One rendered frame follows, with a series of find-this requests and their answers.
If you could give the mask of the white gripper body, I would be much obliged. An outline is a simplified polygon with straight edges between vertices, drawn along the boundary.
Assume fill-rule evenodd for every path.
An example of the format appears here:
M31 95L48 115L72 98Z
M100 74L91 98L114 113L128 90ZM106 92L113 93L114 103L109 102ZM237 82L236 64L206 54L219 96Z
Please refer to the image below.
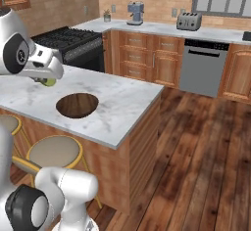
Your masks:
M48 64L28 62L23 69L23 75L32 78L55 78L61 79L64 74L62 63L55 56Z

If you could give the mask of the yellow-green lemon wedge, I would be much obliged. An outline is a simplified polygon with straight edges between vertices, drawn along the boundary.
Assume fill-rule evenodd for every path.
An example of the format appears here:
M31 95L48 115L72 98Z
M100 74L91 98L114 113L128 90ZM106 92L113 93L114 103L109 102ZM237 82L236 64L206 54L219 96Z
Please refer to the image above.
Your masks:
M56 79L55 78L43 78L40 80L40 83L47 87L50 87L56 83Z

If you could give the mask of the dark wooden bowl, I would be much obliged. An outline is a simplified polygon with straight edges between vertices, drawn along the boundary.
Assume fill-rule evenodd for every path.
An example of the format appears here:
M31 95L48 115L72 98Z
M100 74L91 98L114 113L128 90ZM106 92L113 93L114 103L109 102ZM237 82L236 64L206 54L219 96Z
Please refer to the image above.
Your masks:
M74 93L56 103L57 111L68 118L83 118L91 115L98 107L99 100L89 93Z

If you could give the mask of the wooden base cabinet run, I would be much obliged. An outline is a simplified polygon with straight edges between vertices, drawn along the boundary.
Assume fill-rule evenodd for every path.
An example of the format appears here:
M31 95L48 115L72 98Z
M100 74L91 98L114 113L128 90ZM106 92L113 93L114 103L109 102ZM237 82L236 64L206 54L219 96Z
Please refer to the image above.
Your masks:
M149 33L102 33L105 72L178 88L184 40Z

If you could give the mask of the black gas range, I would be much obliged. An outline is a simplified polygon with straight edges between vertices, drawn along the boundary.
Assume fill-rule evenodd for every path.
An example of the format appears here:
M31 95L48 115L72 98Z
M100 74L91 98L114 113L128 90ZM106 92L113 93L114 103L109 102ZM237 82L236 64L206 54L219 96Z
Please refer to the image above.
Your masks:
M63 26L33 36L32 40L39 45L58 50L67 66L105 71L101 32Z

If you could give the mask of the blue coffee machine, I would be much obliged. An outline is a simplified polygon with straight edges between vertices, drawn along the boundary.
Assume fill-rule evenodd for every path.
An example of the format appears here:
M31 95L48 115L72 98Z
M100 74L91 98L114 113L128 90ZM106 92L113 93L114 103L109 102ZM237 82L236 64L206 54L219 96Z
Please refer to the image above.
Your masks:
M129 25L143 24L144 3L140 1L131 1L127 4L127 11L130 13L131 20L126 23Z

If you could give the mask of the silver toaster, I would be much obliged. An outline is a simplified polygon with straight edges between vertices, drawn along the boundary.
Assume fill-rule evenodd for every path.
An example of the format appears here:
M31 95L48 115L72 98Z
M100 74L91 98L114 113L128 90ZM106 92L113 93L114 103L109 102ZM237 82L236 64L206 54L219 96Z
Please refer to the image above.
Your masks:
M177 17L176 28L180 30L196 31L202 23L201 13L180 13Z

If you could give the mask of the stainless steel dishwasher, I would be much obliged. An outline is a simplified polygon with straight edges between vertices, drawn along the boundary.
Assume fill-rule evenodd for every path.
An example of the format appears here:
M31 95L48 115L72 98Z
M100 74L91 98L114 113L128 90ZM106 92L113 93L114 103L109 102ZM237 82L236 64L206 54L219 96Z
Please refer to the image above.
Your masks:
M216 98L229 45L186 39L182 54L179 88L182 91Z

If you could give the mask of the beige stool with yellow frame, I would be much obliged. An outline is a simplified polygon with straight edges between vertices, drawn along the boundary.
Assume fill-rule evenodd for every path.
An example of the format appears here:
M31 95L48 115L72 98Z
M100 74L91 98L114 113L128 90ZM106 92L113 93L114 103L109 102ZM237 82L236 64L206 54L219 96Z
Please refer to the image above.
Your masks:
M81 143L71 136L45 137L29 148L25 158L41 167L75 168L79 162L82 162L85 171L90 171Z
M14 137L13 154L24 158L31 144L25 133L22 121L15 115L0 115L0 123L2 123Z

